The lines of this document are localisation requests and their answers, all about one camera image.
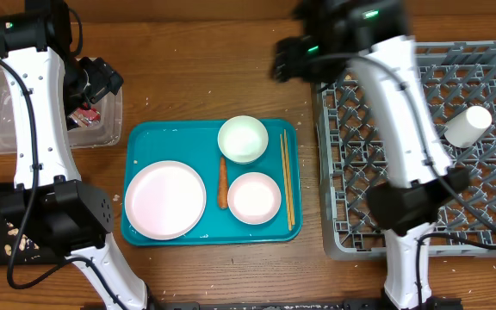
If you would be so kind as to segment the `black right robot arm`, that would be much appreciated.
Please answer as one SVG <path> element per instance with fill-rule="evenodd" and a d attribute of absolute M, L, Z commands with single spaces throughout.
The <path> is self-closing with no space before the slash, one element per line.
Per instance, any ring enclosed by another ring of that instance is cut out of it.
<path fill-rule="evenodd" d="M 303 33 L 277 42 L 272 77 L 318 84 L 356 75 L 387 160 L 387 180 L 366 193 L 386 242 L 384 295 L 397 309 L 430 307 L 427 250 L 437 211 L 468 187 L 469 175 L 453 166 L 433 125 L 404 4 L 303 1 L 294 18 Z"/>

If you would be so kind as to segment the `large pink plate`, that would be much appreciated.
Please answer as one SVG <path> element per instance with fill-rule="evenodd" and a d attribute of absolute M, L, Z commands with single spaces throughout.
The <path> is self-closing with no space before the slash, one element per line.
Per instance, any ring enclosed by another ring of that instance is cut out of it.
<path fill-rule="evenodd" d="M 171 240 L 194 228 L 206 208 L 200 175 L 178 161 L 159 161 L 137 173 L 127 186 L 125 213 L 141 235 Z"/>

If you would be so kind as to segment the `orange carrot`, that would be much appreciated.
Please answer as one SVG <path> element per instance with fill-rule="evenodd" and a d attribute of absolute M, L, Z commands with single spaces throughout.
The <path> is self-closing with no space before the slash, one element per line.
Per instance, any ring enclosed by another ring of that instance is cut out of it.
<path fill-rule="evenodd" d="M 228 180 L 227 180 L 226 159 L 224 157 L 221 157 L 219 184 L 218 184 L 218 206 L 220 209 L 228 208 L 227 194 L 228 194 Z"/>

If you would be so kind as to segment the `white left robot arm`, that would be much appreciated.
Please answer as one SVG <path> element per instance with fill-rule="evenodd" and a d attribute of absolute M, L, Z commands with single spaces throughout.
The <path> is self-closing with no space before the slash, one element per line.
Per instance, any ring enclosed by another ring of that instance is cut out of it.
<path fill-rule="evenodd" d="M 84 183 L 68 140 L 68 116 L 117 94 L 122 76 L 81 55 L 63 1 L 28 1 L 0 17 L 0 66 L 15 118 L 14 189 L 0 196 L 19 235 L 83 272 L 108 309 L 155 309 L 149 287 L 129 267 L 113 235 L 109 196 Z"/>

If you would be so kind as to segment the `pale green bowl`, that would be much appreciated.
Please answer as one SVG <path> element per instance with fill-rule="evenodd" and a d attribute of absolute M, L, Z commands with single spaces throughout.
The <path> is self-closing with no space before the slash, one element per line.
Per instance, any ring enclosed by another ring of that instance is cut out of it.
<path fill-rule="evenodd" d="M 221 153 L 237 164 L 250 164 L 259 159 L 269 144 L 269 134 L 264 124 L 249 115 L 228 119 L 217 136 Z"/>

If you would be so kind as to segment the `red snack wrapper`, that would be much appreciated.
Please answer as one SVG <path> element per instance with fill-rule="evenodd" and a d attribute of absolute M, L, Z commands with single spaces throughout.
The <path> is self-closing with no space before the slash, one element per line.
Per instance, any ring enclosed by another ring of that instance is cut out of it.
<path fill-rule="evenodd" d="M 95 108 L 89 110 L 77 108 L 69 115 L 69 119 L 74 127 L 92 127 L 101 120 L 101 114 Z"/>

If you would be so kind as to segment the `white upside-down cup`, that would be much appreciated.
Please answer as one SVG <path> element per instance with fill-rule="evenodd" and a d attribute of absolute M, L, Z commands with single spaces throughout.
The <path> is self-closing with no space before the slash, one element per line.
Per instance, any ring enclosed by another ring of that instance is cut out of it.
<path fill-rule="evenodd" d="M 486 108 L 472 106 L 446 123 L 444 138 L 455 147 L 469 148 L 492 123 L 492 115 Z"/>

